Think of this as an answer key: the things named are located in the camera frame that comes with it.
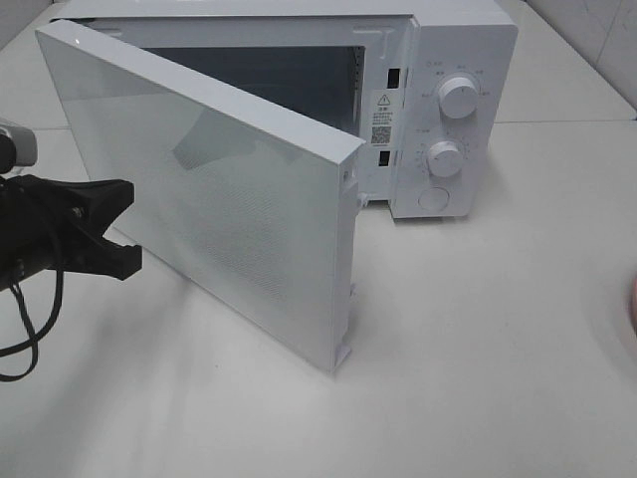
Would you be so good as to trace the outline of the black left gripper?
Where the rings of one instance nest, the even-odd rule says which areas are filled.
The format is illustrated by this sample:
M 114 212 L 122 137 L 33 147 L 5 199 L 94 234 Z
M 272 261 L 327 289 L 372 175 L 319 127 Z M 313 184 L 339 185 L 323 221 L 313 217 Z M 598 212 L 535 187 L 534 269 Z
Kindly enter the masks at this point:
M 1 280 L 21 282 L 57 269 L 128 279 L 142 268 L 142 248 L 104 234 L 133 202 L 134 185 L 121 179 L 2 179 Z

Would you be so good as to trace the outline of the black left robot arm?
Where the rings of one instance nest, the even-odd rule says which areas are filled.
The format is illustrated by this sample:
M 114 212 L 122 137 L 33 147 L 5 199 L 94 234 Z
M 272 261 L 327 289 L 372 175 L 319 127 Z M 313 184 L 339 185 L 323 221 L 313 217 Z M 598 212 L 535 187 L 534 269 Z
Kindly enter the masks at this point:
M 111 242 L 105 233 L 133 202 L 133 184 L 121 179 L 3 180 L 1 288 L 44 270 L 129 278 L 141 269 L 141 247 Z

